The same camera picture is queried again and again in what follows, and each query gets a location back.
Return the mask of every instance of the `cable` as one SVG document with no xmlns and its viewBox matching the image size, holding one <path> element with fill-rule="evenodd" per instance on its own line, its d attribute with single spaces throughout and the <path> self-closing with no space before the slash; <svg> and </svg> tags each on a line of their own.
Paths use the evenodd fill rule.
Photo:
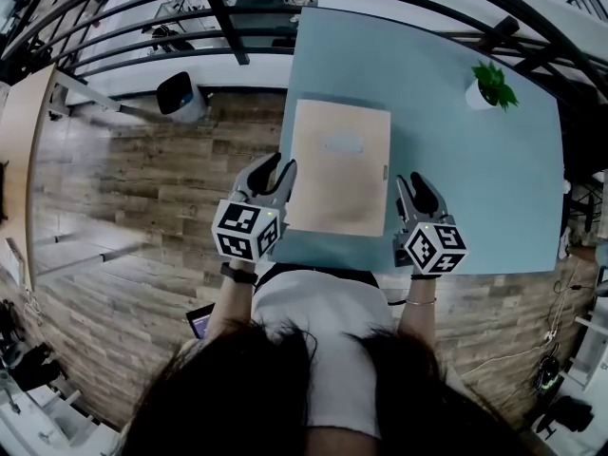
<svg viewBox="0 0 608 456">
<path fill-rule="evenodd" d="M 552 351 L 551 351 L 551 353 L 549 354 L 549 357 L 551 357 L 551 356 L 555 356 L 555 353 L 557 353 L 559 349 L 560 349 L 560 343 L 556 343 L 555 347 L 553 347 L 553 350 L 552 350 Z M 499 406 L 496 408 L 496 410 L 500 410 L 500 409 L 502 409 L 502 408 L 503 408 L 503 407 L 504 407 L 504 406 L 507 404 L 507 402 L 508 402 L 509 400 L 511 400 L 511 399 L 512 399 L 512 398 L 515 396 L 515 394 L 516 394 L 517 392 L 519 392 L 521 389 L 525 388 L 526 384 L 527 384 L 527 383 L 530 381 L 530 378 L 532 377 L 532 374 L 533 374 L 535 371 L 538 371 L 538 370 L 540 370 L 540 369 L 541 369 L 541 368 L 540 368 L 540 367 L 537 367 L 537 366 L 535 366 L 534 368 L 532 368 L 532 371 L 531 371 L 531 372 L 529 372 L 529 373 L 526 375 L 526 377 L 523 379 L 522 384 L 521 384 L 519 387 L 517 387 L 515 390 L 513 390 L 513 392 L 512 392 L 512 393 L 511 393 L 511 394 L 510 394 L 510 395 L 509 395 L 509 396 L 508 396 L 508 397 L 507 397 L 507 398 L 504 400 L 504 402 L 502 402 L 502 403 L 501 403 L 501 404 L 500 404 L 500 405 L 499 405 Z"/>
<path fill-rule="evenodd" d="M 485 365 L 487 365 L 488 363 L 492 363 L 494 361 L 500 361 L 500 360 L 506 360 L 508 358 L 516 358 L 517 356 L 522 356 L 523 354 L 528 354 L 533 352 L 534 350 L 541 350 L 542 348 L 544 348 L 545 346 L 551 344 L 553 342 L 552 339 L 550 339 L 549 341 L 547 341 L 546 343 L 544 343 L 544 345 L 541 346 L 535 346 L 534 348 L 530 348 L 530 350 L 526 350 L 526 351 L 522 351 L 519 353 L 515 353 L 515 354 L 508 354 L 507 356 L 499 356 L 497 358 L 490 358 L 487 361 L 484 361 L 479 367 L 474 368 L 473 370 L 469 370 L 466 373 L 463 373 L 460 376 L 467 376 L 469 374 L 471 374 L 474 371 L 477 371 L 478 369 L 480 369 L 481 367 L 484 367 Z"/>
<path fill-rule="evenodd" d="M 40 304 L 38 304 L 38 299 L 31 293 L 30 289 L 26 289 L 26 293 L 28 294 L 28 300 L 23 307 L 23 317 L 27 317 L 26 313 L 29 308 L 34 313 L 36 324 L 42 326 L 42 310 L 40 309 Z"/>
<path fill-rule="evenodd" d="M 548 346 L 549 344 L 551 344 L 553 342 L 553 340 L 556 338 L 556 336 L 558 335 L 558 329 L 559 329 L 559 325 L 560 325 L 560 321 L 561 321 L 561 314 L 563 313 L 563 308 L 566 303 L 568 291 L 570 289 L 575 290 L 575 291 L 579 291 L 580 289 L 583 289 L 583 287 L 580 285 L 574 285 L 574 286 L 570 287 L 570 282 L 572 281 L 574 274 L 577 271 L 577 267 L 575 267 L 575 269 L 572 271 L 572 274 L 570 275 L 570 278 L 568 279 L 568 283 L 566 284 L 567 287 L 565 289 L 561 289 L 560 280 L 558 280 L 555 284 L 553 284 L 553 292 L 555 294 L 557 294 L 558 297 L 556 297 L 556 299 L 553 301 L 553 304 L 551 304 L 551 307 L 549 308 L 549 312 L 547 313 L 546 321 L 547 321 L 547 326 L 549 327 L 549 338 L 547 339 L 547 341 L 545 341 L 545 343 L 543 345 L 535 346 L 534 348 L 531 348 L 530 350 L 521 351 L 521 352 L 515 353 L 515 354 L 508 354 L 506 356 L 498 356 L 496 358 L 490 358 L 489 360 L 484 361 L 481 365 L 474 368 L 473 370 L 469 370 L 466 373 L 463 373 L 461 375 L 461 377 L 467 376 L 467 375 L 471 374 L 472 372 L 477 371 L 478 369 L 480 369 L 481 367 L 484 367 L 488 363 L 492 363 L 492 362 L 500 361 L 500 360 L 506 360 L 509 358 L 516 358 L 518 356 L 522 356 L 524 354 L 531 353 L 535 350 L 541 350 L 541 349 L 545 348 L 546 346 Z M 553 307 L 555 306 L 556 302 L 558 302 L 558 301 L 560 303 L 558 310 L 556 311 L 555 315 L 553 316 L 553 321 L 550 322 L 549 319 L 551 317 L 551 311 L 553 311 Z"/>
</svg>

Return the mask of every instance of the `dark hair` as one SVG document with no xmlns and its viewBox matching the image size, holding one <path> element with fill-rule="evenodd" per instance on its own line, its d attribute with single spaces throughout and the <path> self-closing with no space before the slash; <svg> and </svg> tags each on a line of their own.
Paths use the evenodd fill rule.
<svg viewBox="0 0 608 456">
<path fill-rule="evenodd" d="M 288 327 L 269 337 L 261 325 L 236 325 L 177 354 L 142 397 L 119 454 L 302 454 L 306 336 Z"/>
<path fill-rule="evenodd" d="M 238 324 L 199 350 L 179 353 L 151 384 L 119 448 L 149 454 L 304 454 L 309 334 L 269 336 Z M 355 337 L 377 373 L 381 456 L 529 453 L 504 423 L 451 389 L 430 347 L 408 334 Z"/>
<path fill-rule="evenodd" d="M 432 349 L 415 335 L 375 331 L 355 339 L 376 369 L 381 456 L 530 454 L 504 421 L 446 384 Z"/>
</svg>

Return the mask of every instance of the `beige notebook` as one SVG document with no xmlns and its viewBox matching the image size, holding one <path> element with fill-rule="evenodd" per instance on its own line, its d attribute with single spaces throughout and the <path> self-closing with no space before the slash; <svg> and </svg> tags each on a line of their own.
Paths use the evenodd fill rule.
<svg viewBox="0 0 608 456">
<path fill-rule="evenodd" d="M 388 111 L 298 100 L 287 204 L 293 230 L 381 237 L 390 154 Z"/>
</svg>

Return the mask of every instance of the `bracelet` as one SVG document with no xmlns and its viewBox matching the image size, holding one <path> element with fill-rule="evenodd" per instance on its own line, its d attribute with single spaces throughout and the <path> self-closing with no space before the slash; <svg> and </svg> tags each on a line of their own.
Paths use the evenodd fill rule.
<svg viewBox="0 0 608 456">
<path fill-rule="evenodd" d="M 435 297 L 430 302 L 413 302 L 413 301 L 406 299 L 406 304 L 411 304 L 412 306 L 431 306 L 435 302 L 437 302 L 437 297 Z"/>
</svg>

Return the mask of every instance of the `light blue table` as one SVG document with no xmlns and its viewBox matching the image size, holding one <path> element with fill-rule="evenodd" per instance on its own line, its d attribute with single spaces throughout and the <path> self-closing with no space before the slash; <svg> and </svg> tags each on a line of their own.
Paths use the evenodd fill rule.
<svg viewBox="0 0 608 456">
<path fill-rule="evenodd" d="M 482 54 L 425 32 L 339 10 L 302 12 L 280 151 L 289 159 L 298 99 L 391 113 L 385 234 L 288 230 L 273 261 L 394 271 L 401 226 L 394 178 L 417 171 L 446 198 L 469 256 L 460 274 L 553 270 L 560 240 L 562 155 L 556 100 L 502 66 L 520 106 L 474 111 L 465 101 Z"/>
</svg>

